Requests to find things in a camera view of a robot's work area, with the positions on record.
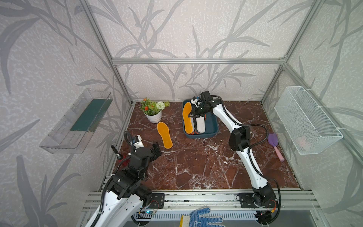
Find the yellow fuzzy insole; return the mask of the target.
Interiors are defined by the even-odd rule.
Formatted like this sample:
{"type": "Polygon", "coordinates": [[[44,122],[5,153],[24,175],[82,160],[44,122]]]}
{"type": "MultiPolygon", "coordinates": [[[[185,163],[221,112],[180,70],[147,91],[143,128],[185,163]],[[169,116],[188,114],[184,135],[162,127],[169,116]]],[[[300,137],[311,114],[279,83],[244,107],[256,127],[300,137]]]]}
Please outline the yellow fuzzy insole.
{"type": "Polygon", "coordinates": [[[182,111],[182,117],[184,122],[184,129],[187,134],[193,134],[194,132],[193,118],[189,117],[191,111],[192,111],[191,103],[190,102],[185,103],[182,111]]]}
{"type": "Polygon", "coordinates": [[[157,124],[157,131],[162,138],[165,149],[172,148],[173,142],[171,140],[168,126],[164,122],[159,122],[157,124]]]}

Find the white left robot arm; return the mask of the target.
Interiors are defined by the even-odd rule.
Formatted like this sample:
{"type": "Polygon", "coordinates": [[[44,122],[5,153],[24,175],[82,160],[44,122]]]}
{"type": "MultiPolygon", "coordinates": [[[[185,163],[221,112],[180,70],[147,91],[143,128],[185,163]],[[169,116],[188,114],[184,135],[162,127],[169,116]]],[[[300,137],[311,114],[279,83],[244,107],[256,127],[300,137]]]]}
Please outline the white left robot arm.
{"type": "Polygon", "coordinates": [[[125,141],[130,145],[128,165],[107,181],[100,205],[90,218],[87,227],[122,227],[136,213],[152,202],[152,190],[142,184],[147,178],[149,164],[162,155],[156,142],[151,148],[142,143],[142,138],[126,131],[125,141]]]}

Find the white insole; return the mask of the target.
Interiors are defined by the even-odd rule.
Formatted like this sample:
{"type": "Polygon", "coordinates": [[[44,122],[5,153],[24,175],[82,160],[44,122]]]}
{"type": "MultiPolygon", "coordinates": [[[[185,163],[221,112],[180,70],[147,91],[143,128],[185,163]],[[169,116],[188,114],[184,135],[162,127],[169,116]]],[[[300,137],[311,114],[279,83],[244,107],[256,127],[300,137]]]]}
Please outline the white insole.
{"type": "Polygon", "coordinates": [[[203,134],[206,130],[205,127],[205,116],[200,116],[195,119],[196,130],[199,134],[203,134]]]}

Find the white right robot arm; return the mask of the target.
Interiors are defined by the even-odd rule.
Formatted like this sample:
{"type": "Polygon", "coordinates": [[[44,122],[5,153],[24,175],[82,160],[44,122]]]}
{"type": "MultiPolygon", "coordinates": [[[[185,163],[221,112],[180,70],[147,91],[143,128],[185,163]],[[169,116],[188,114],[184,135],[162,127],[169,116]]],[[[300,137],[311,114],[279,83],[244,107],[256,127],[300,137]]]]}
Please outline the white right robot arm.
{"type": "Polygon", "coordinates": [[[268,129],[261,124],[242,124],[238,121],[225,107],[223,99],[216,95],[211,95],[209,91],[201,93],[198,97],[190,100],[191,108],[183,112],[183,119],[190,118],[191,122],[185,122],[184,125],[192,126],[198,129],[199,118],[204,117],[207,113],[211,113],[219,118],[220,121],[230,131],[229,146],[237,153],[249,175],[251,187],[253,190],[253,203],[260,208],[264,208],[269,202],[277,199],[270,179],[265,177],[257,164],[253,155],[252,148],[263,143],[268,138],[268,129]],[[266,137],[254,144],[251,144],[250,127],[262,127],[266,131],[266,137]]]}

